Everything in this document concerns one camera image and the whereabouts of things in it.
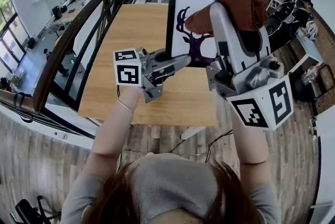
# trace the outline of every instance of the office chair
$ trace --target office chair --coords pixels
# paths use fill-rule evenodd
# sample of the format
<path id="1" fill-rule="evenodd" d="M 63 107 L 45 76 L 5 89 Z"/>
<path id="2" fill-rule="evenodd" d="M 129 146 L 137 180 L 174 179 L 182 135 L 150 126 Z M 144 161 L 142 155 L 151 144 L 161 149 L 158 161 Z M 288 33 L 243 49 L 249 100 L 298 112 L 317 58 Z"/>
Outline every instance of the office chair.
<path id="1" fill-rule="evenodd" d="M 17 222 L 13 214 L 10 214 L 17 224 L 51 224 L 50 220 L 54 218 L 60 218 L 61 212 L 57 215 L 47 217 L 44 213 L 44 209 L 41 204 L 42 196 L 37 196 L 37 203 L 40 210 L 40 214 L 37 212 L 37 208 L 33 208 L 26 199 L 22 199 L 15 207 L 18 215 L 23 222 Z"/>

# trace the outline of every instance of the person sitting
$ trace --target person sitting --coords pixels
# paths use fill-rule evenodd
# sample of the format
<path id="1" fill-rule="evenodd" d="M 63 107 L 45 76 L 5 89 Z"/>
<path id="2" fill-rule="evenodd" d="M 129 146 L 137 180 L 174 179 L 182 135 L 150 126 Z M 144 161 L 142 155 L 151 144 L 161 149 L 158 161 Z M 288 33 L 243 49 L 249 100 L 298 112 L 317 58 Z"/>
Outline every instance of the person sitting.
<path id="1" fill-rule="evenodd" d="M 47 61 L 48 61 L 48 59 L 49 59 L 49 57 L 51 55 L 51 51 L 49 51 L 47 48 L 45 48 L 43 50 L 43 53 L 46 55 Z M 58 65 L 58 71 L 62 74 L 62 76 L 68 76 L 69 75 L 69 73 L 68 73 L 69 69 L 64 68 L 64 66 L 63 66 L 62 63 L 60 63 Z"/>

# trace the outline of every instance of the wooden handrail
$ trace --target wooden handrail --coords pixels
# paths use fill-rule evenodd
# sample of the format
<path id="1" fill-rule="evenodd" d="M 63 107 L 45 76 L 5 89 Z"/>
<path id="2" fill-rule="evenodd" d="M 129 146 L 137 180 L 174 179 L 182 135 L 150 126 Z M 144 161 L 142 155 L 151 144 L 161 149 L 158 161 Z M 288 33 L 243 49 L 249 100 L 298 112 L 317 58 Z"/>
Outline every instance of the wooden handrail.
<path id="1" fill-rule="evenodd" d="M 15 106 L 15 104 L 14 104 L 15 98 L 14 97 L 15 97 L 14 93 L 11 93 L 11 92 L 0 89 L 0 102 L 1 103 L 5 103 L 5 104 L 9 104 L 11 106 Z M 22 100 L 22 96 L 18 95 L 17 100 L 16 100 L 16 106 L 17 107 L 19 107 L 19 104 L 21 103 L 21 100 Z M 30 112 L 30 113 L 35 113 L 31 97 L 25 96 L 21 107 L 24 111 L 27 111 L 27 112 Z"/>
<path id="2" fill-rule="evenodd" d="M 33 107 L 36 112 L 41 112 L 45 106 L 58 66 L 62 63 L 67 51 L 73 48 L 75 37 L 101 2 L 103 0 L 90 0 L 73 19 L 53 49 L 33 94 Z"/>

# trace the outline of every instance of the deer artwork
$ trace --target deer artwork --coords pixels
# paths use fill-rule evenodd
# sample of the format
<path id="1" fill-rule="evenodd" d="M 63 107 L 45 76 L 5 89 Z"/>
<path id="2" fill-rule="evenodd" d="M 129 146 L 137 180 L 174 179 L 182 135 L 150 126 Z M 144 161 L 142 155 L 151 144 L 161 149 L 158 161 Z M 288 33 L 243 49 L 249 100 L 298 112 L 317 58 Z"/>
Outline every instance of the deer artwork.
<path id="1" fill-rule="evenodd" d="M 192 32 L 188 33 L 184 29 L 186 12 L 189 8 L 190 7 L 187 6 L 185 9 L 182 9 L 182 10 L 179 11 L 179 13 L 177 15 L 176 30 L 187 35 L 187 37 L 183 36 L 183 39 L 186 43 L 189 43 L 188 54 L 191 56 L 192 61 L 204 62 L 204 63 L 210 64 L 210 63 L 213 62 L 214 58 L 207 58 L 207 57 L 202 56 L 201 52 L 200 52 L 200 46 L 201 46 L 202 42 L 206 38 L 210 38 L 211 35 L 207 34 L 207 35 L 202 35 L 200 38 L 194 38 L 193 35 L 192 35 Z"/>

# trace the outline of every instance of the staircase railing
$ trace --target staircase railing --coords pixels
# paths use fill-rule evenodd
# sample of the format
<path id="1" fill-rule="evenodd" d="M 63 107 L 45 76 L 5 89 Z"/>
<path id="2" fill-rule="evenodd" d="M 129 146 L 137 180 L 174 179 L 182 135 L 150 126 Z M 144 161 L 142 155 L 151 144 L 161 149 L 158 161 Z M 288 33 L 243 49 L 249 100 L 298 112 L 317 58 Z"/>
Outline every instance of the staircase railing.
<path id="1" fill-rule="evenodd" d="M 92 68 L 95 57 L 98 53 L 98 50 L 108 31 L 108 28 L 112 24 L 121 5 L 123 3 L 132 3 L 132 1 L 133 0 L 90 0 L 90 2 L 83 7 L 83 9 L 74 18 L 74 20 L 70 23 L 64 34 L 59 39 L 57 46 L 53 49 L 41 73 L 41 77 L 37 83 L 32 98 L 33 107 L 36 112 L 42 111 L 42 109 L 46 104 L 49 93 L 56 96 L 58 99 L 66 103 L 72 109 L 78 111 L 88 75 Z M 94 27 L 89 32 L 85 42 L 83 43 L 82 48 L 73 64 L 66 85 L 64 88 L 62 88 L 54 81 L 54 78 L 58 70 L 58 66 L 62 63 L 65 54 L 73 48 L 75 37 L 77 36 L 81 28 L 84 26 L 85 22 L 89 19 L 90 15 L 101 3 L 103 3 L 102 14 L 94 24 Z M 95 45 L 93 54 L 91 55 L 91 58 L 84 71 L 79 89 L 77 91 L 77 95 L 75 97 L 73 97 L 73 95 L 70 96 L 70 90 L 71 87 L 73 86 L 73 81 L 75 79 L 83 55 L 85 54 L 85 51 L 91 39 L 94 37 L 94 34 L 98 29 L 99 29 L 98 41 Z"/>

